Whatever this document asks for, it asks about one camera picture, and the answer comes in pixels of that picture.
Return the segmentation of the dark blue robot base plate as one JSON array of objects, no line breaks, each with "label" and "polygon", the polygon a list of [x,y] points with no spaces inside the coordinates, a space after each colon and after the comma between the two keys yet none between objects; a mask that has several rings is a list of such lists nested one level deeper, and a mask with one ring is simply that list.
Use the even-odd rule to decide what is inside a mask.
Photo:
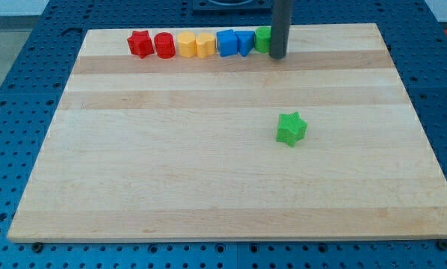
[{"label": "dark blue robot base plate", "polygon": [[192,0],[193,14],[205,13],[237,13],[237,12],[270,12],[272,0]]}]

